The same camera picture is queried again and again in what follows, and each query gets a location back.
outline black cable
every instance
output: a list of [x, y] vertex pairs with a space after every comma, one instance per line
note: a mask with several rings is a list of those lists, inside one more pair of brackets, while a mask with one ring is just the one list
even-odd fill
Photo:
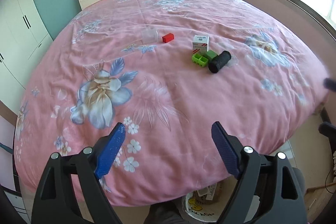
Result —
[[325, 187], [325, 189], [326, 189], [329, 193], [333, 194], [332, 192], [330, 192], [330, 191], [327, 189], [327, 179], [328, 179], [328, 177], [329, 177], [329, 174], [330, 174], [331, 170], [334, 170], [334, 167], [332, 167], [332, 168], [330, 169], [330, 171], [329, 171], [327, 177], [325, 178], [324, 187]]

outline white wardrobe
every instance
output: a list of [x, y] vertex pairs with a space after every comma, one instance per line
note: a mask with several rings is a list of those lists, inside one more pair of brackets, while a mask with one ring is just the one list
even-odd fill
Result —
[[14, 113], [52, 42], [33, 0], [0, 0], [0, 100]]

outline green block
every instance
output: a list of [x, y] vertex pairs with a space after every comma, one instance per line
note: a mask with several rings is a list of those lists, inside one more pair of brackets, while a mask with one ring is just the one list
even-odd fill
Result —
[[205, 58], [209, 59], [209, 61], [211, 61], [212, 59], [214, 59], [216, 56], [218, 56], [217, 53], [215, 53], [212, 50], [209, 50], [206, 52], [206, 54], [204, 55]]
[[207, 59], [204, 56], [196, 53], [196, 54], [193, 55], [192, 61], [196, 64], [199, 64], [201, 67], [204, 68], [208, 64], [209, 59]]

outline blue gripper pad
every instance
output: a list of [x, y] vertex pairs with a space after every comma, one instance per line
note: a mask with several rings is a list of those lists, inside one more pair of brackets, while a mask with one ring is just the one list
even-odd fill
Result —
[[97, 167], [94, 174], [98, 179], [101, 179], [104, 175], [108, 174], [112, 163], [125, 140], [125, 126], [122, 123], [120, 123], [119, 126], [117, 125], [117, 128], [114, 128], [113, 131], [115, 131], [114, 134], [101, 153], [97, 156]]
[[230, 141], [228, 140], [228, 137], [232, 137], [232, 136], [227, 135], [226, 131], [224, 130], [224, 128], [221, 126], [219, 122], [215, 122], [212, 125], [211, 136], [225, 164], [227, 171], [231, 175], [233, 175], [236, 179], [238, 179], [238, 177], [241, 174], [239, 170], [240, 157], [237, 155], [237, 153], [235, 152], [235, 149], [233, 148]]

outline wardrobe handle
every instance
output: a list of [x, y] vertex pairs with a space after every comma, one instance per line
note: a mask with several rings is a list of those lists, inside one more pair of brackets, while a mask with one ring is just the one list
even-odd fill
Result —
[[22, 17], [22, 18], [23, 18], [23, 20], [25, 21], [25, 24], [26, 24], [27, 28], [29, 29], [28, 24], [27, 24], [27, 22], [26, 22], [26, 20], [25, 20], [25, 17]]
[[28, 21], [28, 18], [26, 17], [26, 15], [25, 15], [25, 18], [26, 18], [26, 21], [28, 22], [29, 27], [31, 28], [31, 26], [29, 24], [29, 21]]

